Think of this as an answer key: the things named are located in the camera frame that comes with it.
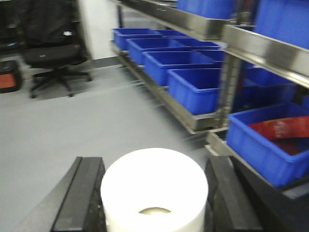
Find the plastic bin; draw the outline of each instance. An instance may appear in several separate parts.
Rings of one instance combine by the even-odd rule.
[[[303,98],[303,106],[309,109],[309,95],[304,96]]]
[[[162,37],[167,37],[167,38],[174,38],[174,37],[189,37],[188,35],[179,32],[177,30],[156,30],[159,32]]]
[[[177,9],[207,18],[231,19],[236,0],[178,0]]]
[[[195,38],[189,37],[189,38],[173,38],[174,40],[177,40],[178,42],[188,46],[188,50],[218,50],[221,48],[220,45],[208,42],[208,41],[200,41]]]
[[[225,52],[222,50],[193,50],[193,52],[198,53],[199,56],[207,56],[212,58],[217,62],[218,68],[223,65]]]
[[[151,51],[183,51],[186,46],[180,42],[168,39],[134,39],[128,40],[129,56],[139,65],[144,65],[145,56],[143,52]]]
[[[121,50],[128,50],[128,39],[160,38],[160,32],[149,28],[116,28],[113,29],[114,42]]]
[[[244,111],[254,108],[257,84],[248,79],[244,79],[242,88],[235,93],[232,112]]]
[[[184,10],[199,15],[200,7],[201,7],[201,0],[187,0]]]
[[[309,172],[309,138],[299,139],[303,152],[290,156],[247,125],[295,116],[309,116],[309,110],[289,103],[228,116],[227,144],[274,187],[286,185]]]
[[[187,0],[177,0],[176,9],[185,11]]]
[[[257,84],[253,105],[255,108],[292,101],[297,84],[265,69],[248,69],[246,78]]]
[[[200,0],[198,15],[206,18],[231,19],[237,0]]]
[[[261,0],[255,32],[309,49],[308,18],[308,0]]]
[[[193,115],[214,112],[221,69],[168,70],[169,94]]]
[[[169,69],[215,68],[216,62],[196,52],[145,52],[144,70],[159,85],[168,84]]]

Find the black office chair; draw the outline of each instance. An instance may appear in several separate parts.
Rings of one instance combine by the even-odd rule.
[[[19,25],[25,45],[22,54],[32,68],[52,69],[50,72],[34,75],[36,83],[30,89],[31,98],[35,90],[56,79],[69,92],[73,91],[65,76],[85,76],[86,72],[73,72],[69,65],[79,64],[85,58],[85,45],[78,35],[76,23],[72,22],[71,2],[67,0],[15,0]]]

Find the baseboard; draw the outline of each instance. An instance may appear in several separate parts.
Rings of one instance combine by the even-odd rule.
[[[93,60],[93,64],[95,68],[103,68],[113,65],[121,64],[117,57],[108,57],[103,59],[95,59]]]

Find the white roll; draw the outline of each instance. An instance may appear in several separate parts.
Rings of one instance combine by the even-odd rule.
[[[200,166],[162,148],[121,157],[101,185],[108,232],[202,232],[207,195]],[[163,213],[143,214],[147,209]]]

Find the chair seat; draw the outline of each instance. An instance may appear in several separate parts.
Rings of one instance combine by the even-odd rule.
[[[80,56],[73,44],[58,47],[30,48],[24,53],[25,62],[33,68],[56,68],[73,63]]]

